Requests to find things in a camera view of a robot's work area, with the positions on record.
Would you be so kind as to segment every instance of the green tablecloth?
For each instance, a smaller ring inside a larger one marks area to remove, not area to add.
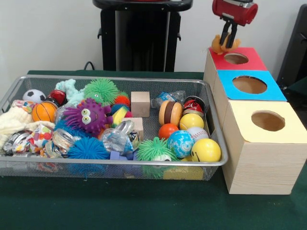
[[[202,73],[30,71],[30,74],[197,78]],[[229,195],[208,182],[0,178],[1,229],[305,229],[307,167],[291,195]]]

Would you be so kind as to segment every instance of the green spiky ball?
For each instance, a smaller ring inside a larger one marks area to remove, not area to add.
[[[118,95],[119,96],[125,96],[125,97],[129,98],[128,94],[124,91],[120,91]]]
[[[178,161],[176,155],[167,147],[167,140],[155,137],[154,140],[143,141],[139,145],[137,158],[139,161],[152,161],[161,155],[168,155],[172,161]]]
[[[92,98],[102,106],[112,104],[118,96],[118,88],[109,79],[99,78],[92,80],[84,89],[84,97]]]

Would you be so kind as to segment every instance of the plastic bottle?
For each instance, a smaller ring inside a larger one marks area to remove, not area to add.
[[[150,100],[150,105],[151,108],[157,109],[160,108],[164,101],[179,102],[183,104],[186,97],[187,95],[185,91],[176,91],[170,93],[162,92],[157,98]]]

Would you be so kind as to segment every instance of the wire mesh basket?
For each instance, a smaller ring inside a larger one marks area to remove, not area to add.
[[[96,77],[27,75],[17,79],[0,102],[1,114],[9,110],[14,100],[20,100],[30,89],[39,89],[45,95],[60,81],[76,79],[79,90]],[[161,92],[185,90],[187,96],[202,98],[205,102],[205,129],[210,138],[219,143],[222,156],[219,162],[188,161],[112,161],[60,158],[23,158],[0,156],[1,176],[81,177],[81,178],[136,178],[165,180],[210,180],[218,166],[228,160],[225,140],[218,122],[213,97],[207,83],[200,80],[167,80],[109,78],[120,91],[149,91],[150,98]],[[159,111],[150,110],[150,117],[143,118],[144,139],[157,136],[160,125]]]

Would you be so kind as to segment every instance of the wooden cube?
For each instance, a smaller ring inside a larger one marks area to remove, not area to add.
[[[239,47],[235,51],[217,55],[208,49],[203,80],[214,90],[218,70],[267,70],[256,50],[251,47]]]
[[[138,130],[139,132],[139,137],[140,141],[144,140],[144,128],[143,128],[143,118],[141,117],[128,117],[128,118],[123,118],[122,121],[133,121],[134,122],[134,129]]]
[[[287,102],[229,101],[223,166],[230,194],[290,194],[307,158],[307,131]]]
[[[131,112],[134,117],[149,117],[149,92],[131,92]]]
[[[218,70],[213,98],[221,127],[228,100],[286,101],[268,71]]]

